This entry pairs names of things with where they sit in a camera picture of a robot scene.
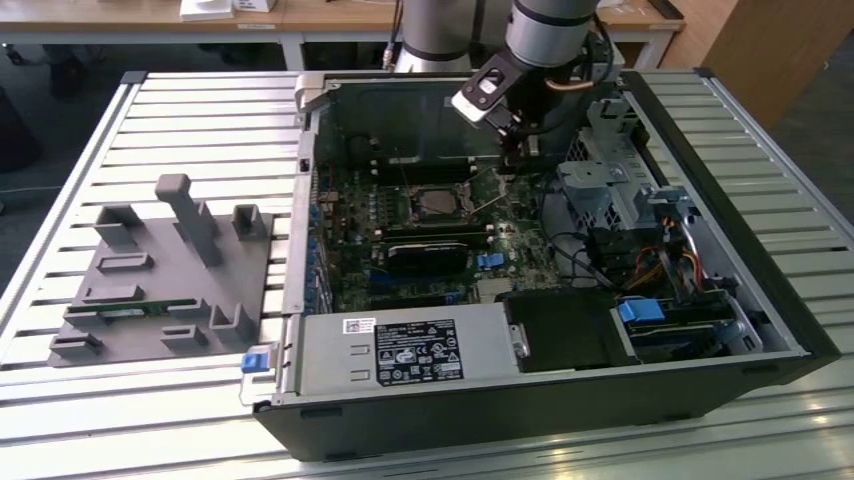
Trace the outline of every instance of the motherboard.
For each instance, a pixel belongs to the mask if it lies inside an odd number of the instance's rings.
[[[561,285],[532,178],[498,160],[371,160],[318,173],[336,312],[487,303]]]

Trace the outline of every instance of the blue latch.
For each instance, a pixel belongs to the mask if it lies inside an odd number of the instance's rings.
[[[479,268],[495,268],[504,265],[504,254],[494,253],[491,255],[478,255]]]
[[[623,323],[661,322],[665,320],[665,312],[658,300],[654,298],[634,298],[626,300],[618,307],[619,318]]]
[[[240,362],[240,370],[243,373],[260,373],[270,370],[270,354],[268,353],[247,353],[243,355]]]

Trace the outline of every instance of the power supply label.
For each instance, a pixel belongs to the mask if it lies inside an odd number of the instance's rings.
[[[463,378],[452,319],[374,327],[376,381],[383,387]]]

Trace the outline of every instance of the desk leg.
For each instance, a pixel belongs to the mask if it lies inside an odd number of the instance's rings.
[[[306,59],[303,57],[306,38],[303,34],[300,32],[283,33],[279,43],[282,44],[282,53],[284,54],[284,63],[288,70],[302,72],[306,70]]]
[[[634,68],[638,70],[658,68],[658,65],[662,63],[662,58],[665,58],[667,47],[670,46],[670,40],[673,40],[673,34],[674,32],[670,30],[649,33],[650,39],[643,46],[643,50],[641,50]]]

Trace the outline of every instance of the slatted metal table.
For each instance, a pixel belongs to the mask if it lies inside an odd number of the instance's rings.
[[[843,358],[705,418],[300,463],[240,403],[239,355],[53,369],[61,314],[99,236],[101,205],[168,216],[154,186],[187,173],[214,214],[256,203],[276,216],[262,341],[280,327],[299,126],[296,76],[150,74],[111,101],[0,300],[3,478],[839,478],[854,474],[854,232],[714,79],[645,74]],[[682,179],[654,150],[671,183]],[[266,393],[272,384],[250,386]]]

